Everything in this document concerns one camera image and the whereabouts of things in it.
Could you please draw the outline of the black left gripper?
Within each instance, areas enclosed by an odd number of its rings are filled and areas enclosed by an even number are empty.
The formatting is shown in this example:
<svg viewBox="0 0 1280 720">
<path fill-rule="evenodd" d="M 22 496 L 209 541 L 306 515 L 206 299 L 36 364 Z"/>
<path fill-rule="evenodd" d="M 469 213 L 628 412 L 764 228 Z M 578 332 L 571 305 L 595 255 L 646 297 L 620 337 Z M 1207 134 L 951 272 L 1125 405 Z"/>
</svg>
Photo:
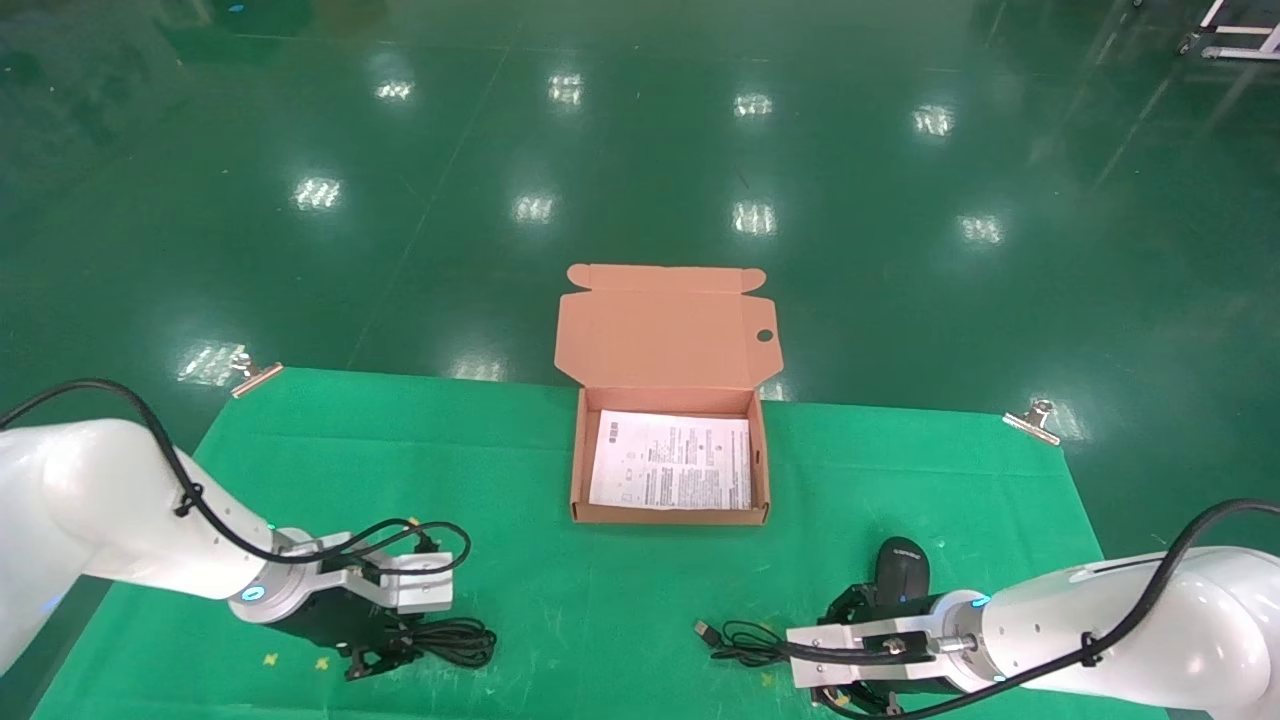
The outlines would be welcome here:
<svg viewBox="0 0 1280 720">
<path fill-rule="evenodd" d="M 356 593 L 312 593 L 275 620 L 274 630 L 334 650 L 348 661 L 347 682 L 378 676 L 390 671 L 390 662 L 411 664 L 422 655 L 415 624 Z"/>
</svg>

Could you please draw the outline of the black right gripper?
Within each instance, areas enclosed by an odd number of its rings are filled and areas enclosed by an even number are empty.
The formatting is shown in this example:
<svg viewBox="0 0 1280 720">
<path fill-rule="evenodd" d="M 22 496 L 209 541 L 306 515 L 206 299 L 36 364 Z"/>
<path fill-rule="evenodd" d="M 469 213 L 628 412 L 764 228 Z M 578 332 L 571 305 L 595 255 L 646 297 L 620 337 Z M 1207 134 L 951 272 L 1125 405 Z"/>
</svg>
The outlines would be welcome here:
<svg viewBox="0 0 1280 720">
<path fill-rule="evenodd" d="M 909 594 L 876 585 L 849 585 L 826 610 L 826 623 L 856 625 L 876 621 L 872 648 L 884 656 L 872 688 L 812 688 L 812 703 L 849 719 L 886 719 L 906 712 L 902 700 L 916 694 L 946 698 L 963 693 L 954 656 L 941 647 L 954 623 L 955 593 Z"/>
</svg>

